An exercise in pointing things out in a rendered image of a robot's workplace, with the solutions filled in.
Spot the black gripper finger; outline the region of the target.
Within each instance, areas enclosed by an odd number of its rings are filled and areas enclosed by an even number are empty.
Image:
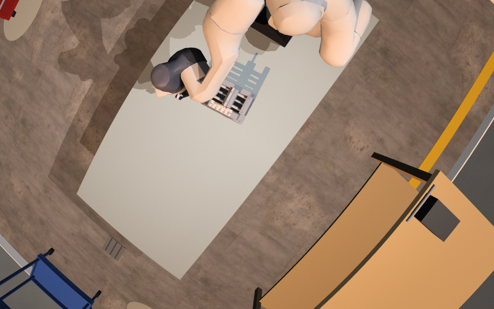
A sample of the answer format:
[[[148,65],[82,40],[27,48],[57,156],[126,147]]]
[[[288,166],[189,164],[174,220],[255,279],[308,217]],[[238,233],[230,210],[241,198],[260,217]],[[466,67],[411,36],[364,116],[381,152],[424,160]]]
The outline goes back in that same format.
[[[186,91],[185,93],[182,93],[182,94],[177,94],[175,97],[176,97],[177,99],[181,100],[182,98],[185,98],[185,97],[188,97],[188,96],[190,96],[190,95],[189,95],[189,94],[188,94],[188,92]]]

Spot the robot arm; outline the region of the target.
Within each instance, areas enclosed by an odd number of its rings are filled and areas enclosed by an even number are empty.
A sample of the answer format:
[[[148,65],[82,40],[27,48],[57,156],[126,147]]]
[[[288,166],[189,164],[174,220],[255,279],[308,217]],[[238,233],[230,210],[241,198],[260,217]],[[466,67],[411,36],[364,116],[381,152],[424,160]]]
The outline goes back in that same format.
[[[211,68],[201,50],[177,51],[152,69],[157,97],[187,90],[198,103],[214,98],[239,58],[244,34],[264,6],[268,24],[280,33],[321,37],[319,54],[334,67],[351,58],[372,15],[366,0],[215,0],[202,25]]]

